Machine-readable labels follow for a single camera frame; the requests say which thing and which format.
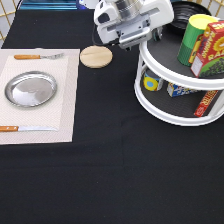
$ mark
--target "rotating spice rack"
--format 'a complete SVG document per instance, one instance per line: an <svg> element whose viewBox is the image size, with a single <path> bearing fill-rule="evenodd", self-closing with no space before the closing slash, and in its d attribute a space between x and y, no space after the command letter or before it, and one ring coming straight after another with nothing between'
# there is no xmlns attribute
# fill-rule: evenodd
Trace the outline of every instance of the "rotating spice rack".
<svg viewBox="0 0 224 224"><path fill-rule="evenodd" d="M161 41L140 44L135 80L136 96L149 113L165 122L181 126L209 124L224 114L224 73L206 79L196 78L190 67L182 65L177 59L181 42L181 36L173 34L164 27ZM144 88L143 77L147 67L166 80L161 90L151 92ZM172 98L167 92L168 82L201 91ZM205 91L209 90L220 91L203 117L198 118L194 112L205 95Z"/></svg>

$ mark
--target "white shelf rack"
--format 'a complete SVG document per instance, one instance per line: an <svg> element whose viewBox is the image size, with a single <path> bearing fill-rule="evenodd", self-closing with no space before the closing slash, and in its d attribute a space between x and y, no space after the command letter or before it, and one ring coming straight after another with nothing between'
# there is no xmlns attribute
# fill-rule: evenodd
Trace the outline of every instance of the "white shelf rack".
<svg viewBox="0 0 224 224"><path fill-rule="evenodd" d="M170 113L167 113L155 105L153 105L148 99L146 99L145 95L141 89L141 79L144 71L148 67L152 72L167 80L168 82L175 83L177 85L197 89L197 90L224 90L224 79L197 79L193 77L187 77L182 74L171 71L170 69L164 67L160 64L149 52L147 48L147 42L143 42L140 44L140 55L139 55L139 63L137 76L135 80L135 93L136 97L139 100L140 104L152 115L155 117L180 126L199 126L209 124L218 118L220 118L224 114L224 91L221 92L212 109L210 110L207 116L198 118L187 118L180 117Z"/></svg>

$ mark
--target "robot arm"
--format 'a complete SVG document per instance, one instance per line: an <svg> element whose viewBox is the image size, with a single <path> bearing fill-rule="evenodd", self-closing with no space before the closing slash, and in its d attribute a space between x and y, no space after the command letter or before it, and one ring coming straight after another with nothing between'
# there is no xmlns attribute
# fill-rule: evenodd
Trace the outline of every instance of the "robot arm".
<svg viewBox="0 0 224 224"><path fill-rule="evenodd" d="M173 18L170 0L101 0L94 12L102 42L119 40L122 49L150 40Z"/></svg>

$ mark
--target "snack box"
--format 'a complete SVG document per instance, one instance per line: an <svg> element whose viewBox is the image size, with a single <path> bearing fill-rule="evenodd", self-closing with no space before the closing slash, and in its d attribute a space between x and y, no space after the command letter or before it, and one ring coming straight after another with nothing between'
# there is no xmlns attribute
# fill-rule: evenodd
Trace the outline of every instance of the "snack box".
<svg viewBox="0 0 224 224"><path fill-rule="evenodd" d="M202 117L205 111L208 109L208 106L211 104L212 100L218 93L218 90L208 91L203 99L201 100L198 108L196 109L194 115L197 117Z"/></svg>
<svg viewBox="0 0 224 224"><path fill-rule="evenodd" d="M224 21L208 24L191 70L197 78L224 72Z"/></svg>
<svg viewBox="0 0 224 224"><path fill-rule="evenodd" d="M182 86L175 85L173 83L169 83L168 87L167 87L167 92L169 93L169 95L171 97L182 96L182 95L185 95L185 94L195 93L195 92L198 92L198 91L200 91L200 90L185 88L185 87L182 87Z"/></svg>

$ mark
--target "utensil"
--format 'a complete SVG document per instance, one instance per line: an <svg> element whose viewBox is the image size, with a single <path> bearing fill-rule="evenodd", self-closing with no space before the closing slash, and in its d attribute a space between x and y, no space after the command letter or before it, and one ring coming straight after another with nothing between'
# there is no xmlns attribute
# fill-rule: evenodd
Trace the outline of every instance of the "utensil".
<svg viewBox="0 0 224 224"><path fill-rule="evenodd" d="M45 126L0 126L0 132L16 131L57 131L57 129Z"/></svg>
<svg viewBox="0 0 224 224"><path fill-rule="evenodd" d="M64 53L51 55L51 56L41 56L41 55L15 55L14 58L17 60L25 59L58 59L64 56Z"/></svg>
<svg viewBox="0 0 224 224"><path fill-rule="evenodd" d="M53 76L31 71L9 81L5 87L5 96L16 106L34 107L51 99L56 90L57 83Z"/></svg>
<svg viewBox="0 0 224 224"><path fill-rule="evenodd" d="M188 20L192 15L205 14L211 16L211 12L204 6L194 2L172 2L174 20L167 27L174 33L183 36L187 28Z"/></svg>

